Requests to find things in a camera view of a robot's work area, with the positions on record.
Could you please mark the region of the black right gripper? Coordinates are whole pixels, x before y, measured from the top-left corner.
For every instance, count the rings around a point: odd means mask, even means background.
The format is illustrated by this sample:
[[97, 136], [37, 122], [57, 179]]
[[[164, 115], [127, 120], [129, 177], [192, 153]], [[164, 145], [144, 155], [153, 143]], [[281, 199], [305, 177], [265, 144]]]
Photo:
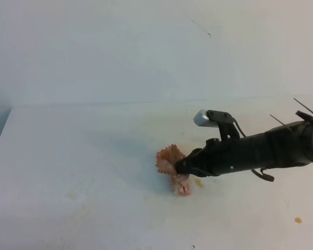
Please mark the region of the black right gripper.
[[220, 127], [221, 140], [209, 139], [175, 164], [177, 174], [209, 177], [250, 170], [307, 165], [304, 127], [278, 127], [241, 138], [235, 127]]

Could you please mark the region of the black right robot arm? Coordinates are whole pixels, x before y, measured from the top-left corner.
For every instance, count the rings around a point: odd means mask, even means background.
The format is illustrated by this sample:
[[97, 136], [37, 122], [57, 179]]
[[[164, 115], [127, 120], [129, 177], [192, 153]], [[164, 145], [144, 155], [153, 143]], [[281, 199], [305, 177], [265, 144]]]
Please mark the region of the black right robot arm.
[[220, 138], [206, 141], [175, 164], [178, 174], [217, 177], [250, 170], [273, 182], [267, 169], [303, 167], [313, 163], [313, 111], [297, 111], [300, 121], [284, 124], [264, 133], [246, 136], [237, 120], [227, 112], [200, 110], [194, 117], [199, 127], [218, 128]]

